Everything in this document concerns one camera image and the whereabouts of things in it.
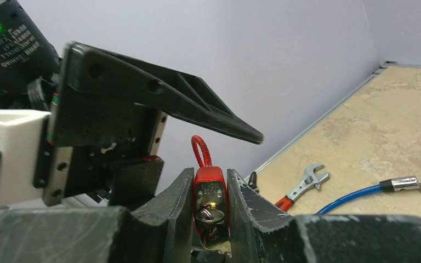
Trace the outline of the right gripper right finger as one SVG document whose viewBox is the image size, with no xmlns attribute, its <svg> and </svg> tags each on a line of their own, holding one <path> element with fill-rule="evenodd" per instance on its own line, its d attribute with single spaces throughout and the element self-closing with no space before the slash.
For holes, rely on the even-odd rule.
<svg viewBox="0 0 421 263">
<path fill-rule="evenodd" d="M 421 262 L 421 218 L 291 216 L 227 170 L 233 262 Z"/>
</svg>

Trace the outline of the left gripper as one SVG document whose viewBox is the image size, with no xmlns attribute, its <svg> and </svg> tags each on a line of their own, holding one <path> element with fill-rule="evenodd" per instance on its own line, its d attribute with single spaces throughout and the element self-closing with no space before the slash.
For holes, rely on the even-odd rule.
<svg viewBox="0 0 421 263">
<path fill-rule="evenodd" d="M 253 144 L 262 132 L 189 73 L 80 42 L 64 47 L 34 185 L 51 207 L 118 186 L 120 167 L 157 152 L 167 115 Z"/>
</svg>

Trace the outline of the red cable seal lock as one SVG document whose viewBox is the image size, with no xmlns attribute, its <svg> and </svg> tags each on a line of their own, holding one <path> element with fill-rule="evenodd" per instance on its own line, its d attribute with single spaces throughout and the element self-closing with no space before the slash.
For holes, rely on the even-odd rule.
<svg viewBox="0 0 421 263">
<path fill-rule="evenodd" d="M 216 202 L 218 209 L 226 215 L 229 227 L 229 199 L 223 170 L 214 166 L 205 141 L 198 135 L 191 137 L 191 146 L 198 163 L 194 177 L 194 213 L 208 202 Z"/>
</svg>

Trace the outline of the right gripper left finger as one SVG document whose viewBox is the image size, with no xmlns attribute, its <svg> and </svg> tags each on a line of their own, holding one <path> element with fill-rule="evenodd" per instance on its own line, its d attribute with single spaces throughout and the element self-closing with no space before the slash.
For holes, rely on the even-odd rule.
<svg viewBox="0 0 421 263">
<path fill-rule="evenodd" d="M 184 169 L 134 211 L 0 210 L 0 262 L 190 262 L 193 180 Z"/>
</svg>

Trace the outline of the key bunch with black fob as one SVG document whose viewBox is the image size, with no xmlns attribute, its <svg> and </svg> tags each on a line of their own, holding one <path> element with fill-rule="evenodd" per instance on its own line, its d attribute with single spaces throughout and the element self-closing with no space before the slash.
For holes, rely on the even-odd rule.
<svg viewBox="0 0 421 263">
<path fill-rule="evenodd" d="M 232 257 L 226 215 L 218 209 L 216 202 L 200 206 L 194 213 L 194 221 L 204 249 Z"/>
</svg>

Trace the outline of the blue cable lock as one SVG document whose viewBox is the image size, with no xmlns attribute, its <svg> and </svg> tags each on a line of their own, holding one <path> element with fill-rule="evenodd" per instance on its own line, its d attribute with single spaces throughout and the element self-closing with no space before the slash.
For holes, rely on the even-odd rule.
<svg viewBox="0 0 421 263">
<path fill-rule="evenodd" d="M 374 195 L 377 193 L 393 193 L 405 190 L 418 190 L 420 189 L 420 182 L 416 176 L 404 176 L 399 178 L 387 179 L 381 181 L 377 185 L 365 187 L 357 191 L 348 193 L 337 200 L 329 203 L 321 208 L 316 214 L 327 214 L 340 206 L 352 202 L 358 198 Z"/>
</svg>

